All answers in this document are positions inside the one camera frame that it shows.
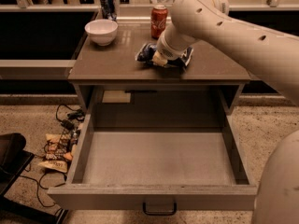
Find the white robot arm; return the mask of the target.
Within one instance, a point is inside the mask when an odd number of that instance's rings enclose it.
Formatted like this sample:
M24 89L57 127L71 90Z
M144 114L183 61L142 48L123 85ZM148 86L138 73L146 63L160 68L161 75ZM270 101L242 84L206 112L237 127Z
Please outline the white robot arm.
M228 16L227 0L175 0L153 61L165 65L204 40L299 105L299 38ZM299 224L299 132L270 155L254 203L253 224Z

